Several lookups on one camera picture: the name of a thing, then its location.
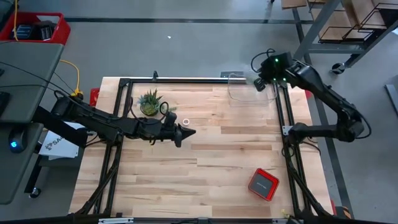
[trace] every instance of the desk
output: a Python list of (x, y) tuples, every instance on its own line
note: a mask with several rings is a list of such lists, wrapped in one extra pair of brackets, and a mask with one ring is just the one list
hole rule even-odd
[[(22, 70), (0, 63), (5, 72), (0, 77), (0, 91), (11, 94), (11, 99), (0, 122), (29, 123), (42, 100), (45, 87), (51, 80), (60, 60), (62, 44), (43, 44), (29, 42), (0, 42), (0, 62), (8, 63)], [(9, 85), (42, 85), (3, 87)]]
[[(0, 42), (0, 62), (31, 72), (43, 80), (14, 67), (0, 63), (5, 72), (0, 76), (0, 91), (11, 94), (9, 104), (0, 116), (0, 204), (11, 203), (43, 130), (30, 123), (50, 81), (63, 45), (28, 42)], [(4, 87), (9, 85), (42, 85)], [(22, 153), (9, 150), (8, 136), (14, 123), (26, 123), (28, 146)]]
[[(103, 79), (98, 109), (113, 112), (118, 83), (116, 77)], [(275, 102), (265, 107), (230, 107), (227, 85), (161, 83), (135, 83), (132, 88), (134, 102), (148, 89), (155, 88), (164, 96), (164, 101), (178, 108), (177, 121), (181, 123), (188, 118), (188, 127), (196, 129), (197, 133), (184, 140), (181, 148), (176, 148), (173, 142), (157, 142), (150, 146), (148, 142), (125, 138), (113, 214), (123, 212), (124, 217), (282, 218), (282, 209), (293, 213)], [(311, 124), (304, 91), (290, 90), (290, 100), (296, 122)], [(133, 110), (137, 116), (142, 116), (136, 103)], [(70, 212), (80, 209), (97, 188), (104, 152), (102, 144), (86, 148)], [(301, 152), (308, 187), (331, 213), (320, 155), (306, 145), (301, 145)], [(271, 202), (248, 190), (248, 183), (258, 167), (280, 180)]]

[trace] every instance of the wooden table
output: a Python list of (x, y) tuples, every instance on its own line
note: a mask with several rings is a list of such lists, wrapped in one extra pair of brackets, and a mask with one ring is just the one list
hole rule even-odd
[[(116, 77), (103, 79), (98, 109), (113, 112), (118, 83)], [(125, 138), (113, 214), (123, 212), (126, 217), (168, 218), (282, 218), (282, 209), (293, 214), (275, 101), (262, 107), (231, 106), (228, 85), (151, 83), (134, 84), (134, 102), (141, 94), (155, 88), (164, 96), (164, 101), (178, 108), (177, 122), (182, 123), (188, 118), (188, 127), (196, 129), (197, 133), (184, 140), (181, 148), (176, 148), (170, 141), (150, 146), (140, 139)], [(290, 90), (290, 100), (295, 121), (311, 124), (304, 91)], [(134, 112), (142, 116), (136, 103)], [(104, 151), (105, 145), (101, 143), (85, 149), (71, 212), (81, 208), (97, 188)], [(304, 144), (301, 152), (308, 187), (331, 212), (320, 155)], [(280, 180), (271, 202), (248, 190), (248, 183), (258, 167)], [(298, 197), (302, 206), (299, 190)]]

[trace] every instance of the gray table surface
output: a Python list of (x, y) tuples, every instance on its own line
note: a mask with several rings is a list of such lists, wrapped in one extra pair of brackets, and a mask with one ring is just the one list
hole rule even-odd
[[(0, 130), (0, 204), (12, 202), (16, 190), (32, 157), (36, 144), (28, 144), (21, 153), (10, 150), (8, 135), (14, 124), (2, 124)], [(28, 142), (37, 142), (43, 131), (43, 124), (27, 124), (25, 132)]]
[[(0, 91), (11, 94), (9, 104), (0, 116), (0, 123), (29, 123), (32, 120), (45, 88), (40, 86), (2, 86), (47, 86), (60, 60), (62, 50), (62, 44), (0, 42), (0, 68), (5, 70), (4, 74), (0, 76)], [(47, 82), (2, 62), (31, 72)]]
[[(0, 204), (10, 203), (18, 189), (36, 143), (43, 130), (42, 124), (30, 123), (46, 87), (58, 64), (63, 45), (27, 42), (0, 42), (0, 91), (11, 94), (6, 110), (0, 116)], [(44, 80), (3, 63), (27, 70)], [(14, 154), (9, 149), (9, 133), (16, 123), (26, 123), (28, 147), (22, 153)]]

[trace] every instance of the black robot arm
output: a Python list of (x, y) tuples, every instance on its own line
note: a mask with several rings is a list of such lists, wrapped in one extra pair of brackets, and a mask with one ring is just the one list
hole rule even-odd
[(298, 144), (307, 137), (328, 137), (352, 142), (364, 131), (362, 115), (355, 106), (333, 91), (331, 86), (326, 86), (312, 66), (292, 60), (290, 52), (272, 55), (262, 62), (259, 77), (254, 82), (257, 90), (264, 89), (265, 84), (287, 82), (292, 88), (297, 86), (310, 91), (337, 114), (337, 123), (334, 125), (307, 126), (296, 123), (289, 131), (289, 143)]
[(145, 141), (171, 140), (181, 147), (182, 140), (195, 134), (196, 131), (175, 124), (177, 115), (172, 112), (164, 114), (164, 122), (154, 118), (117, 117), (98, 110), (74, 96), (66, 96), (57, 91), (57, 102), (51, 113), (63, 120), (74, 121), (96, 131), (101, 139), (118, 142), (122, 136), (131, 139), (141, 138)]

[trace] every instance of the gray floor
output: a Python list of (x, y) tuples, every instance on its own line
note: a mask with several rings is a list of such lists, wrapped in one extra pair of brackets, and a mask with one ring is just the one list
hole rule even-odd
[[(280, 10), (279, 4), (276, 1), (270, 9), (261, 0), (36, 0), (21, 1), (21, 9), (62, 12), (69, 17), (293, 19), (291, 11)], [(302, 19), (310, 19), (308, 9), (299, 9), (299, 13)], [(162, 77), (218, 77), (222, 71), (250, 71), (251, 57), (269, 47), (294, 51), (299, 45), (292, 25), (71, 23), (70, 26), (72, 32), (62, 58), (79, 66), (81, 89), (87, 97), (89, 90), (99, 87), (105, 76), (148, 77), (157, 70)], [(394, 60), (397, 49), (398, 36), (390, 34), (338, 77), (329, 75), (328, 71), (334, 63), (345, 61), (347, 55), (311, 55), (323, 81), (353, 102), (373, 128), (368, 139), (349, 144), (335, 142), (357, 219), (391, 223), (398, 219), (395, 142), (398, 117), (383, 87), (398, 75)], [(75, 87), (73, 68), (60, 64), (57, 73)], [(62, 85), (57, 77), (52, 81)], [(42, 105), (49, 109), (54, 101), (52, 94), (46, 93)], [(309, 105), (314, 123), (318, 123), (313, 100)], [(329, 122), (334, 123), (334, 114), (330, 110), (327, 113)], [(325, 143), (319, 141), (330, 195), (339, 205)], [(21, 188), (15, 201), (0, 206), (0, 220), (65, 215), (77, 173), (77, 169), (45, 170), (38, 184), (43, 194), (31, 200), (21, 193)]]

